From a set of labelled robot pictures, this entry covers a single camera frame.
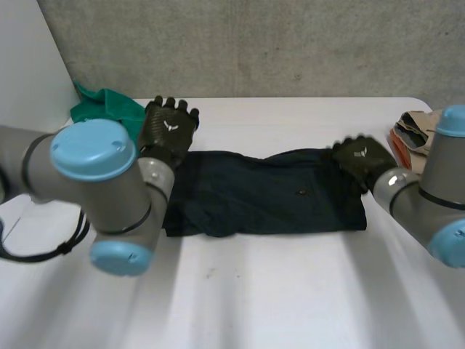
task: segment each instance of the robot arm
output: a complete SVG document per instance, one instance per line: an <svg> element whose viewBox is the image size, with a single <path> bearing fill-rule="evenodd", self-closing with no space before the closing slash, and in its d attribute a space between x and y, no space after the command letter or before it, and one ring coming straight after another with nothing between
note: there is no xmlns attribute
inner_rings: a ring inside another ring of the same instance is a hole
<svg viewBox="0 0 465 349"><path fill-rule="evenodd" d="M192 142L198 111L157 97L146 108L137 159L117 122L91 120L56 135L0 127L0 180L5 202L29 193L79 204L97 231L90 257L99 269L136 276L150 266L174 167Z"/></svg>
<svg viewBox="0 0 465 349"><path fill-rule="evenodd" d="M453 105L442 113L421 179L397 167L372 138L342 143L334 158L433 257L461 268L465 267L465 164L460 153L464 145L465 106ZM364 156L350 156L359 148Z"/></svg>

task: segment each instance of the white logo on robotic hand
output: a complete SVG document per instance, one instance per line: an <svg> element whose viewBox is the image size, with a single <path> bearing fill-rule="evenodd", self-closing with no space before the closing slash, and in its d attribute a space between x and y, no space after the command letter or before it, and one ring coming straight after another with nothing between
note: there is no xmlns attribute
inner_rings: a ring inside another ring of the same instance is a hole
<svg viewBox="0 0 465 349"><path fill-rule="evenodd" d="M363 149L362 151L358 151L358 152L356 151L354 153L354 156L358 157L358 158L364 158L366 153L367 153L367 150L366 150L366 147L365 147L365 149Z"/></svg>
<svg viewBox="0 0 465 349"><path fill-rule="evenodd" d="M177 126L177 125L172 126L172 125L168 124L168 123L166 122L166 120L163 121L163 123L165 124L166 128L168 129L168 132L173 131L174 129L177 129L177 128L179 127L179 126Z"/></svg>

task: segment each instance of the wall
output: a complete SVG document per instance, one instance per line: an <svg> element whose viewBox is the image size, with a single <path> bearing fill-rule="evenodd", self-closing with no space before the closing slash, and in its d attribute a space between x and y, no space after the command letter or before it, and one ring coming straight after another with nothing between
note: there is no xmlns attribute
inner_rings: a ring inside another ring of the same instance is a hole
<svg viewBox="0 0 465 349"><path fill-rule="evenodd" d="M0 0L0 124L56 131L78 103L35 0Z"/></svg>
<svg viewBox="0 0 465 349"><path fill-rule="evenodd" d="M71 76L133 97L465 103L457 0L39 0Z"/></svg>

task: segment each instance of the folded clothing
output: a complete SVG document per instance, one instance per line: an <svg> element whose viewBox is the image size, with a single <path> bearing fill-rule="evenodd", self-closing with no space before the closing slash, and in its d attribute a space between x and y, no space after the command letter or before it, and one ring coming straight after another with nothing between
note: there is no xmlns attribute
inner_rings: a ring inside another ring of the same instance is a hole
<svg viewBox="0 0 465 349"><path fill-rule="evenodd" d="M389 133L393 151L402 165L421 175L429 154L441 111L404 113Z"/></svg>
<svg viewBox="0 0 465 349"><path fill-rule="evenodd" d="M176 170L163 227L168 236L365 230L356 183L328 149L254 159L190 152Z"/></svg>

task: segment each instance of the light blue joint cap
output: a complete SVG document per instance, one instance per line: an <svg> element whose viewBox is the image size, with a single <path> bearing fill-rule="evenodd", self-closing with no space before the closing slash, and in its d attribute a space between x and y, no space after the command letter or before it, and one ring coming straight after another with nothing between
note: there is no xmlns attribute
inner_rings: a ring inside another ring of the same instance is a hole
<svg viewBox="0 0 465 349"><path fill-rule="evenodd" d="M465 105L451 105L444 109L436 132L450 137L465 137Z"/></svg>
<svg viewBox="0 0 465 349"><path fill-rule="evenodd" d="M439 230L429 242L428 251L452 268L465 267L465 220L457 220Z"/></svg>
<svg viewBox="0 0 465 349"><path fill-rule="evenodd" d="M99 241L92 245L92 264L117 276L143 274L152 262L153 253L144 246L124 241Z"/></svg>
<svg viewBox="0 0 465 349"><path fill-rule="evenodd" d="M94 119L62 129L50 146L50 159L66 177L99 182L126 171L136 148L118 122Z"/></svg>

